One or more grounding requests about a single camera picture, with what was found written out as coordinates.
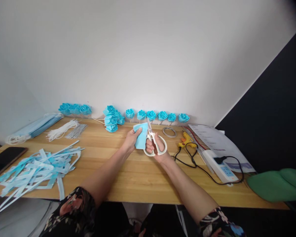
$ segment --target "person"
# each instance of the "person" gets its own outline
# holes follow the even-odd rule
[[[177,214],[171,213],[168,208],[174,205],[164,205],[163,212],[153,206],[139,229],[138,225],[135,228],[129,224],[125,210],[121,210],[121,203],[103,202],[120,168],[134,151],[141,130],[136,133],[133,129],[129,131],[120,149],[61,201],[49,217],[41,237],[184,236]],[[164,145],[158,133],[155,138],[163,151]],[[153,143],[147,140],[146,150],[151,153],[154,149]],[[182,203],[198,225],[198,236],[245,236],[242,228],[228,220],[216,201],[184,173],[168,152],[154,158],[168,174]]]

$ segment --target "hand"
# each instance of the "hand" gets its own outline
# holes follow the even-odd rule
[[[160,151],[162,152],[164,150],[164,143],[161,141],[158,133],[156,132],[155,134],[155,142],[157,142]],[[152,151],[155,151],[155,156],[154,158],[156,159],[156,161],[158,161],[159,163],[161,163],[162,161],[164,161],[164,159],[168,159],[170,157],[169,153],[166,152],[163,155],[158,155],[158,151],[156,148],[156,145],[152,143],[152,141],[150,141],[149,139],[146,140],[146,151],[148,153],[151,153]]]
[[[139,128],[137,132],[135,132],[134,129],[130,130],[126,135],[122,148],[124,148],[127,152],[132,153],[135,150],[135,143],[141,131],[142,128]]]

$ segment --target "power strip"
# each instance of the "power strip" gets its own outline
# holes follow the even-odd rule
[[[205,150],[202,152],[202,155],[205,156],[206,160],[223,183],[236,182],[239,180],[224,163],[218,164],[214,160],[214,158],[218,156],[212,150]]]

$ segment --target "floral sleeve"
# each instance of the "floral sleeve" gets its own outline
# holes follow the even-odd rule
[[[93,197],[85,189],[77,187],[51,214],[40,237],[92,236],[94,220]]]
[[[229,222],[228,218],[221,211],[220,207],[214,209],[200,221],[198,229],[199,236],[202,237],[245,237],[243,229]]]

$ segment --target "smartphone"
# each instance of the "smartphone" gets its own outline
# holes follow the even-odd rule
[[[8,147],[0,153],[0,174],[8,168],[14,161],[22,156],[28,148],[24,147]]]

